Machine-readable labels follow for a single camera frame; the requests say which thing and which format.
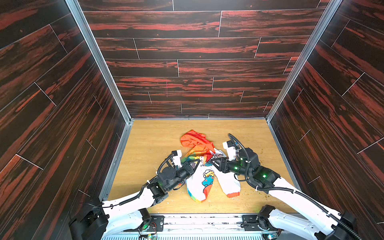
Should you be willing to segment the colourful rainbow kids jacket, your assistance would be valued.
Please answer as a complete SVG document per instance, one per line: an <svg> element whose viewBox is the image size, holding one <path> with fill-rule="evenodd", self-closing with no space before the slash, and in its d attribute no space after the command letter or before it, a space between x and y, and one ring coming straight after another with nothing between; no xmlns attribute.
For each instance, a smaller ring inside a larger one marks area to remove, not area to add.
<svg viewBox="0 0 384 240"><path fill-rule="evenodd" d="M214 144L207 140L206 135L190 130L180 138L182 146L190 151L183 157L182 162L194 163L200 160L195 173L186 180L189 196L197 203L204 202L217 178L222 191L228 198L240 195L241 184L232 173L222 173L211 163L211 160L225 157L226 155L215 148Z"/></svg>

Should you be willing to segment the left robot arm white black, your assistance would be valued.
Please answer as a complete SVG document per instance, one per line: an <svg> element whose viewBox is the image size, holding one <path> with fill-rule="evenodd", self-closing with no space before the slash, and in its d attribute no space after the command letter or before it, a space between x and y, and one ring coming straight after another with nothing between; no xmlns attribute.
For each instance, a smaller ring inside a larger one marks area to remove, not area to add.
<svg viewBox="0 0 384 240"><path fill-rule="evenodd" d="M72 239L101 240L125 230L143 231L152 219L148 208L165 200L170 191L195 173L199 164L200 160L195 160L182 163L178 169L165 167L136 194L113 201L95 199L83 203L69 222Z"/></svg>

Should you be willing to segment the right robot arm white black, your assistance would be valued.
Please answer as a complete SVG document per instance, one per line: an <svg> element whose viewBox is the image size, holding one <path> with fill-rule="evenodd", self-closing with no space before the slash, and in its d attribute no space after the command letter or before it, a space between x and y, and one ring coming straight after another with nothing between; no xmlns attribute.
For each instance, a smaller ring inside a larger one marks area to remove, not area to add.
<svg viewBox="0 0 384 240"><path fill-rule="evenodd" d="M306 240L361 239L354 229L356 218L352 214L341 214L301 192L273 170L263 167L250 148L210 161L222 173L243 175L256 191L279 199L302 215L298 218L266 205L258 213L260 229L281 229Z"/></svg>

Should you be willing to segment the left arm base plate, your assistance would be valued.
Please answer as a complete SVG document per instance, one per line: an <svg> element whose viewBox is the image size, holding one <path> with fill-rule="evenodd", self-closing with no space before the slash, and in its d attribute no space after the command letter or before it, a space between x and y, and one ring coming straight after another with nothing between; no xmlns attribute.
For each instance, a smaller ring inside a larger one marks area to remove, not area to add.
<svg viewBox="0 0 384 240"><path fill-rule="evenodd" d="M150 220L144 220L136 230L140 232L162 232L164 230L165 216L151 215Z"/></svg>

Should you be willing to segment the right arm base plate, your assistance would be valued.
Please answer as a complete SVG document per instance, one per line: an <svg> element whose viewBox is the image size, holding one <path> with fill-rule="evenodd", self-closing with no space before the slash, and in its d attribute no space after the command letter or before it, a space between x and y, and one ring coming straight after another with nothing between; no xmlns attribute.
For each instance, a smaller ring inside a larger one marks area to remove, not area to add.
<svg viewBox="0 0 384 240"><path fill-rule="evenodd" d="M277 231L269 222L270 213L276 208L270 205L262 207L259 213L252 215L242 215L241 228L245 231Z"/></svg>

